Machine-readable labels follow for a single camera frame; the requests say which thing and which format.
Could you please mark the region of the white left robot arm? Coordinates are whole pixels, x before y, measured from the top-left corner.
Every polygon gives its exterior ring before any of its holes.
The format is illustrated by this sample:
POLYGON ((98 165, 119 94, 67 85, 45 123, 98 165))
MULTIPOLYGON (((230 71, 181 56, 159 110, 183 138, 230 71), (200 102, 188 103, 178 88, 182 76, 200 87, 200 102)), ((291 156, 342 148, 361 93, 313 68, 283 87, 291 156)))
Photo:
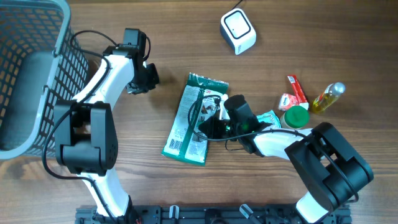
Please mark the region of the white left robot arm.
POLYGON ((150 54, 150 39, 139 29, 127 28, 123 41, 113 42, 102 54, 101 65, 84 89, 54 108, 55 157, 82 180, 96 206, 76 210, 76 223, 142 223, 132 199, 123 189, 115 163, 118 138, 113 108, 123 90, 138 95, 153 90, 159 75, 150 54))

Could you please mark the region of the green 3M glove package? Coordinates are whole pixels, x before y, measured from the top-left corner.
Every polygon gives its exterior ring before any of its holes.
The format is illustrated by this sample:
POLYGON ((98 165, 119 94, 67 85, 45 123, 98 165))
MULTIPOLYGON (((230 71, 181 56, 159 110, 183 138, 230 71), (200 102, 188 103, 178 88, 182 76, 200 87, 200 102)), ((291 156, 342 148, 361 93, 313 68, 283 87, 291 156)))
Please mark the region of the green 3M glove package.
POLYGON ((178 161, 205 165, 206 134, 198 126, 220 110, 229 83, 190 73, 162 155, 178 161))

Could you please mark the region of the red tissue packet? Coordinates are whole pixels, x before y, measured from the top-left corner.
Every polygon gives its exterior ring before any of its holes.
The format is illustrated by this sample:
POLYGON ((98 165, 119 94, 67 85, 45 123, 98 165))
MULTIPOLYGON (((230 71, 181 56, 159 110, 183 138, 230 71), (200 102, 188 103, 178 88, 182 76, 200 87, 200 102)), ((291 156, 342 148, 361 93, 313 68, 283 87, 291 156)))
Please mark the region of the red tissue packet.
POLYGON ((298 106, 298 105, 299 105, 299 101, 295 95, 283 93, 280 98, 280 101, 279 101, 278 109, 281 111, 287 111, 291 107, 298 106))

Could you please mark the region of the red-lidded white cup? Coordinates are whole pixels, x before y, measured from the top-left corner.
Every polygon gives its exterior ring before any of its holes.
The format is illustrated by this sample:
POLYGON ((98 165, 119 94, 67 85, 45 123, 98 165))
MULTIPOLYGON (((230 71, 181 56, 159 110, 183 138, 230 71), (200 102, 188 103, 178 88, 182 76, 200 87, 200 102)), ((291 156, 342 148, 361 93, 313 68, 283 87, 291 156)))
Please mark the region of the red-lidded white cup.
POLYGON ((283 128, 287 129, 301 129, 310 119, 308 111, 301 106, 293 106, 288 109, 280 118, 280 123, 283 128))

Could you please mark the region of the light teal wipes packet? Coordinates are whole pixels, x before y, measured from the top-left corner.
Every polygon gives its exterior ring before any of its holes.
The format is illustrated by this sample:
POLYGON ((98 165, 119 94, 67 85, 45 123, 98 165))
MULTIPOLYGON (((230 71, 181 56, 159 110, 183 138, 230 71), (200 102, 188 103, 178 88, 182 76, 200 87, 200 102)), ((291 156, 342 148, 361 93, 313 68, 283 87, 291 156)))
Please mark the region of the light teal wipes packet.
POLYGON ((281 128, 281 123, 279 117, 274 113, 273 110, 265 112, 263 114, 257 115, 259 122, 265 122, 269 124, 271 128, 281 128))

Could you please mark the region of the yellow liquid Vim bottle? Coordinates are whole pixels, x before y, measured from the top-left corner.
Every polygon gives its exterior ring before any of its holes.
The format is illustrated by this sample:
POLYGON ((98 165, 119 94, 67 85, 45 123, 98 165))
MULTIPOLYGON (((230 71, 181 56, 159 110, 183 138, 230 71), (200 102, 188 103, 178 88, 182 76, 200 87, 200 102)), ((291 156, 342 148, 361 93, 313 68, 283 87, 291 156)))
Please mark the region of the yellow liquid Vim bottle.
POLYGON ((327 86, 325 91, 317 96, 311 107, 313 113, 322 113, 332 105, 346 90, 341 82, 332 83, 327 86))

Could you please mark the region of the red stick sachet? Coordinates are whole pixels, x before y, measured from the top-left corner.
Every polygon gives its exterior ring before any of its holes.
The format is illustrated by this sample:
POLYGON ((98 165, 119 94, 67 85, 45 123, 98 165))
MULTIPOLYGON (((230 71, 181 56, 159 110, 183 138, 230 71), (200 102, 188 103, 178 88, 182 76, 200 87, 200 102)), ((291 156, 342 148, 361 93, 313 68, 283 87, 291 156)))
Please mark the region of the red stick sachet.
POLYGON ((308 110, 309 102, 307 101, 307 98, 303 92, 301 84, 300 84, 299 80, 297 79, 296 75, 288 75, 287 78, 288 78, 290 84, 292 85, 293 91, 298 100, 298 105, 305 108, 306 110, 308 110))

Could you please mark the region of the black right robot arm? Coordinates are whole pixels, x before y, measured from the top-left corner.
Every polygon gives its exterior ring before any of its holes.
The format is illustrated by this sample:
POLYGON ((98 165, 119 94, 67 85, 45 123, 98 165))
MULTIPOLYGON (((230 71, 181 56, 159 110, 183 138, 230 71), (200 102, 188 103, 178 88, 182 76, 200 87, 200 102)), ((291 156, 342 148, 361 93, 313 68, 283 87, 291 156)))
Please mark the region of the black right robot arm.
POLYGON ((257 216, 246 204, 239 211, 251 223, 351 223, 349 205, 374 178, 370 165, 330 123, 309 129, 275 128, 259 121, 243 95, 222 100, 219 95, 198 98, 192 107, 210 103, 227 118, 211 115, 201 124, 189 121, 195 136, 207 141, 238 141, 260 157, 279 157, 292 163, 307 193, 296 203, 267 205, 257 216))

